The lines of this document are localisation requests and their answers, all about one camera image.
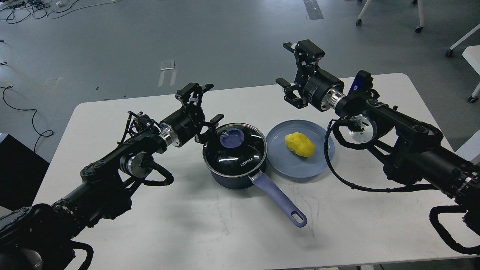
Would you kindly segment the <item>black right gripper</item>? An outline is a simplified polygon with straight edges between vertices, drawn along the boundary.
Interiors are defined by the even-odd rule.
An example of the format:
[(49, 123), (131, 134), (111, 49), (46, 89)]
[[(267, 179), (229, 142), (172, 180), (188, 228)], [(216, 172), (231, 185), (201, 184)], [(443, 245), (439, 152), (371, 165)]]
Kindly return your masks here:
[[(329, 99), (333, 94), (329, 94), (329, 91), (343, 93), (345, 85), (328, 71), (319, 68), (318, 63), (325, 56), (325, 51), (309, 39), (294, 44), (283, 43), (283, 48), (293, 53), (295, 57), (297, 66), (295, 81), (307, 80), (300, 90), (300, 85), (277, 78), (276, 83), (283, 89), (283, 99), (297, 109), (305, 108), (308, 103), (322, 112), (331, 109), (333, 105), (329, 104)], [(301, 97), (295, 94), (297, 90), (300, 90)]]

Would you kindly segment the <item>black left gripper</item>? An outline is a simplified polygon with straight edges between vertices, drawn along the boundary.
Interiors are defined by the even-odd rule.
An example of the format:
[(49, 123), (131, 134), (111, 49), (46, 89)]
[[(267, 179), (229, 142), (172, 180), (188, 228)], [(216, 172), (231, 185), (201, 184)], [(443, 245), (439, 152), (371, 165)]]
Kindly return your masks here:
[(214, 84), (199, 85), (188, 83), (175, 93), (181, 107), (160, 122), (160, 130), (168, 132), (175, 147), (182, 147), (190, 139), (205, 144), (216, 135), (218, 123), (225, 115), (217, 114), (210, 121), (205, 121), (202, 109), (203, 95), (211, 90)]

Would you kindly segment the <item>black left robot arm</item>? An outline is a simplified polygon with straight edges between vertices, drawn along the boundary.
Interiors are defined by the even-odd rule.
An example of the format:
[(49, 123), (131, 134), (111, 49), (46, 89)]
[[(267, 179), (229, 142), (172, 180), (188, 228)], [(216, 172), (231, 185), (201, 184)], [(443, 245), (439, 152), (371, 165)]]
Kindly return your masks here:
[(89, 244), (74, 241), (86, 227), (115, 219), (129, 211), (139, 186), (169, 186), (174, 177), (154, 160), (168, 146), (182, 147), (190, 139), (204, 143), (224, 117), (206, 121), (202, 97), (212, 84), (189, 83), (177, 91), (181, 108), (157, 122), (142, 112), (129, 111), (117, 147), (82, 169), (82, 184), (59, 201), (12, 211), (1, 218), (2, 270), (64, 270), (75, 250), (86, 252), (80, 269), (94, 257)]

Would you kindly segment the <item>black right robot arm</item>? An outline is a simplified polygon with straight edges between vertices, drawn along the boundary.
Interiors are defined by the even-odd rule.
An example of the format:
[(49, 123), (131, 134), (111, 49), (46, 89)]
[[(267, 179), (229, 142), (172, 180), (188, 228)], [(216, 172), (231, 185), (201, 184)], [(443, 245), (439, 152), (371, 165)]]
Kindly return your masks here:
[[(371, 73), (360, 70), (344, 94), (343, 81), (319, 67), (325, 53), (316, 44), (307, 39), (287, 42), (283, 47), (293, 53), (298, 69), (293, 84), (276, 79), (283, 88), (285, 101), (297, 109), (308, 104), (319, 111), (333, 109), (338, 116), (329, 122), (324, 139), (324, 157), (334, 176), (352, 189), (367, 192), (441, 191), (455, 205), (433, 207), (429, 214), (432, 226), (452, 250), (479, 255), (479, 246), (457, 243), (438, 218), (442, 213), (462, 213), (466, 226), (479, 234), (479, 166), (442, 147), (444, 136), (435, 126), (399, 112), (397, 106), (380, 102)], [(368, 188), (343, 179), (330, 161), (331, 134), (343, 147), (370, 152), (383, 164), (386, 178), (402, 186)]]

